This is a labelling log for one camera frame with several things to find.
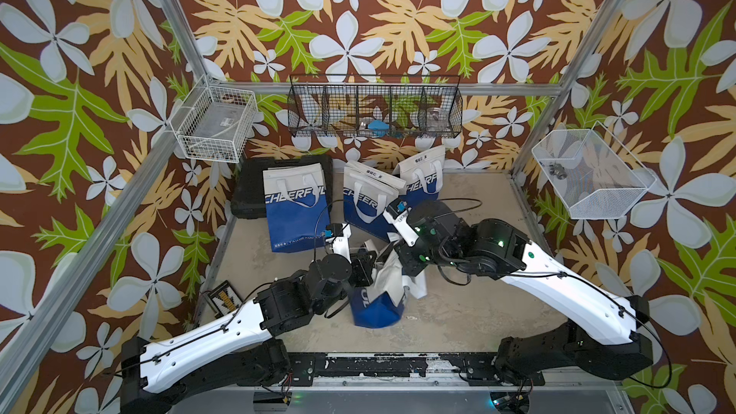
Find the narrow takeout bag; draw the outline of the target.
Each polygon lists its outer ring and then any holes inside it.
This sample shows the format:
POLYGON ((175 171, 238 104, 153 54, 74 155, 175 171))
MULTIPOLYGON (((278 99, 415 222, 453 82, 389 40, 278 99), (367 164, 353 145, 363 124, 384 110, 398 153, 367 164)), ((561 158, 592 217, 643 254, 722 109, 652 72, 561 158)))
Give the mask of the narrow takeout bag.
POLYGON ((343 214, 346 222, 374 238, 389 241, 392 224, 383 217, 387 206, 406 191, 406 181, 360 162, 343 171, 343 214))

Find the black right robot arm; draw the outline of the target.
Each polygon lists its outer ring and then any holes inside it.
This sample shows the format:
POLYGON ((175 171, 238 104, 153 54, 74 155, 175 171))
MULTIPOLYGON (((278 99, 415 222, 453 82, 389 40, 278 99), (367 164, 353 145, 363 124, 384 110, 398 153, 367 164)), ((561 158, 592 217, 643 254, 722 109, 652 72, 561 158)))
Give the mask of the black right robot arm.
POLYGON ((396 199, 383 217, 401 238, 394 248, 408 275, 430 265, 454 268, 521 289, 567 318, 546 333, 503 339, 493 360, 500 381, 523 383, 564 367, 622 381, 654 364, 653 341, 642 333, 650 319, 646 299, 597 287, 512 224, 499 218, 468 224, 440 200, 412 207, 396 199))

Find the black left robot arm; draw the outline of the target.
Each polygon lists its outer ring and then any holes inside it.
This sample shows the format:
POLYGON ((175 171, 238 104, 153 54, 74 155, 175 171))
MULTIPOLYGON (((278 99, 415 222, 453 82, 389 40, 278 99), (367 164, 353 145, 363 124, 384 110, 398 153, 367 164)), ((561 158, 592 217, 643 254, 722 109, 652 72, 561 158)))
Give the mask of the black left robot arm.
POLYGON ((175 404, 226 385, 270 385, 289 373, 284 333, 310 324, 355 288, 372 284, 378 255, 332 253, 276 280, 225 316, 178 337, 123 346, 120 408, 167 413, 175 404))

